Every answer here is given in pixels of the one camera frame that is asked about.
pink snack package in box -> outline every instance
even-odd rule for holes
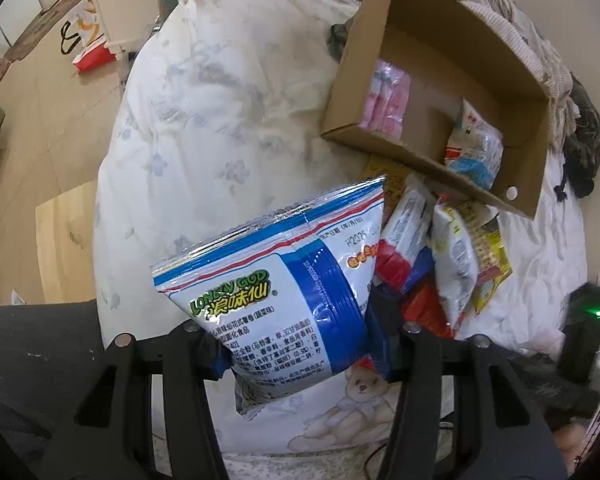
[[[410,87],[411,78],[404,70],[378,59],[358,125],[400,140]]]

bedsheet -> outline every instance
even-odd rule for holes
[[[337,69],[326,36],[355,10],[337,0],[180,0],[142,48],[98,174],[93,253],[105,345],[121,332],[164,334],[186,318],[155,292],[151,264],[357,179],[367,156],[319,136]],[[560,167],[549,154],[534,221],[500,214],[514,273],[462,336],[523,346],[559,325],[566,294],[586,279],[578,203],[569,188],[562,204],[552,191]],[[354,367],[245,420],[230,373],[206,384],[234,478],[361,478],[368,443],[388,436],[379,412],[395,411],[397,389]],[[448,384],[444,393],[448,411]],[[164,436],[158,380],[152,404]],[[327,424],[335,412],[340,423]],[[271,455],[292,452],[311,453]]]

black bag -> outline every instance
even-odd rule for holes
[[[558,202],[567,198],[564,186],[567,179],[577,198],[584,198],[593,191],[593,179],[600,167],[600,114],[589,99],[584,86],[571,74],[573,90],[571,99],[580,108],[576,131],[564,140],[562,152],[565,162],[562,182],[554,187]]]

open cardboard box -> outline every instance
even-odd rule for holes
[[[358,126],[378,58],[411,76],[400,143]],[[442,164],[462,98],[502,132],[502,165],[490,192]],[[322,134],[533,218],[546,162],[549,113],[549,99],[532,73],[458,1],[363,0],[349,31]]]

tile floor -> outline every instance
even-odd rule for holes
[[[44,303],[35,208],[97,177],[120,106],[115,63],[78,76],[60,53],[61,24],[0,83],[0,304],[12,289]]]

